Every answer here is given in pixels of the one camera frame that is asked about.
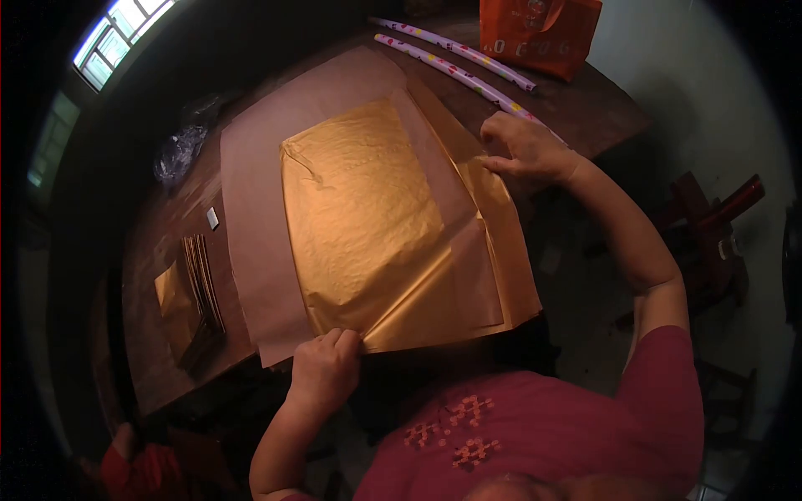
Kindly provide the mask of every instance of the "red shirt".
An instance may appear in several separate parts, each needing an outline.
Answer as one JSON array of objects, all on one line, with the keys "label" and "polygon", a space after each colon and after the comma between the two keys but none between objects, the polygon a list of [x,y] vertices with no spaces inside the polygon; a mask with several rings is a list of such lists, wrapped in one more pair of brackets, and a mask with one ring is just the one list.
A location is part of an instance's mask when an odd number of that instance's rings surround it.
[{"label": "red shirt", "polygon": [[666,326],[638,344],[615,398],[532,372],[445,390],[383,440],[354,500],[456,501],[510,471],[546,482],[635,477],[686,495],[703,440],[691,339]]},{"label": "red shirt", "polygon": [[100,463],[100,478],[112,501],[189,500],[187,485],[170,447],[149,443],[130,463],[110,446]]}]

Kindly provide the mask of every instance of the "woman's right hand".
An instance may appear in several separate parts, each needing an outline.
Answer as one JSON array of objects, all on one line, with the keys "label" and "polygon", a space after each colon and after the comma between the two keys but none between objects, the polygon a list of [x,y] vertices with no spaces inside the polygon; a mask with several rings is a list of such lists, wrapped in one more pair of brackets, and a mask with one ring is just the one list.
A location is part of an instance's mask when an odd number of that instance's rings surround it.
[{"label": "woman's right hand", "polygon": [[482,123],[482,141],[489,151],[506,147],[512,158],[489,156],[482,164],[496,173],[507,173],[540,183],[568,182],[584,157],[566,147],[551,131],[534,122],[497,111]]}]

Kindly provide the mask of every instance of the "small white card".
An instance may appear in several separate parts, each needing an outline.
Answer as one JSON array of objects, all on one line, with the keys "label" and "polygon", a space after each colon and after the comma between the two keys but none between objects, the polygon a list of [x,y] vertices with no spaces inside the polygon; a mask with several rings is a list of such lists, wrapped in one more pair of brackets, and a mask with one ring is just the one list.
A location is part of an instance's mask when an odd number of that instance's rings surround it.
[{"label": "small white card", "polygon": [[209,220],[209,227],[212,229],[212,231],[220,226],[220,221],[217,220],[217,214],[214,212],[214,207],[206,211],[206,219]]}]

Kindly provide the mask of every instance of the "wrapping paper roll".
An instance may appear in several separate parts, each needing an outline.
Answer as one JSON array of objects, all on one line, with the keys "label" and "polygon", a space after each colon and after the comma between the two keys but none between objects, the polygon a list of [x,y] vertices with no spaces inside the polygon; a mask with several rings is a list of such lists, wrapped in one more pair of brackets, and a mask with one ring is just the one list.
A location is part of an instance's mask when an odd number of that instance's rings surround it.
[{"label": "wrapping paper roll", "polygon": [[518,87],[523,89],[527,92],[532,92],[537,85],[532,81],[520,75],[518,72],[513,70],[510,67],[507,67],[495,59],[482,54],[479,51],[474,51],[471,47],[464,45],[459,42],[455,42],[450,38],[445,38],[443,36],[438,35],[437,33],[432,33],[430,31],[421,30],[420,28],[416,28],[414,26],[410,26],[408,24],[402,24],[400,22],[391,21],[389,19],[382,19],[382,18],[368,18],[368,21],[378,24],[379,26],[385,26],[390,28],[391,30],[400,31],[404,34],[409,34],[413,37],[420,38],[421,40],[426,40],[429,43],[434,43],[435,45],[441,46],[446,51],[451,51],[454,54],[462,56],[469,61],[473,61],[476,64],[480,64],[496,75],[499,75],[502,79],[508,80],[516,84]]},{"label": "wrapping paper roll", "polygon": [[[409,43],[402,42],[395,38],[389,37],[385,34],[377,33],[373,39],[376,42],[383,43],[386,46],[392,47],[397,51],[401,51],[406,55],[410,55],[413,58],[418,59],[419,61],[428,64],[429,66],[445,73],[446,75],[452,77],[454,80],[461,82],[466,87],[469,87],[476,91],[479,95],[484,97],[486,100],[490,101],[491,103],[495,104],[502,110],[508,112],[510,115],[519,116],[522,119],[527,119],[535,123],[539,123],[543,127],[546,127],[546,124],[541,122],[535,115],[526,111],[520,104],[516,103],[506,95],[502,94],[498,91],[495,87],[490,86],[484,80],[478,79],[477,77],[471,75],[467,71],[463,70],[460,67],[457,67],[451,64],[449,61],[445,59],[438,58],[434,54],[430,54],[423,49],[420,49],[414,45],[410,45]],[[562,138],[555,134],[554,131],[549,129],[554,137],[562,141],[565,144],[565,141]]]}]

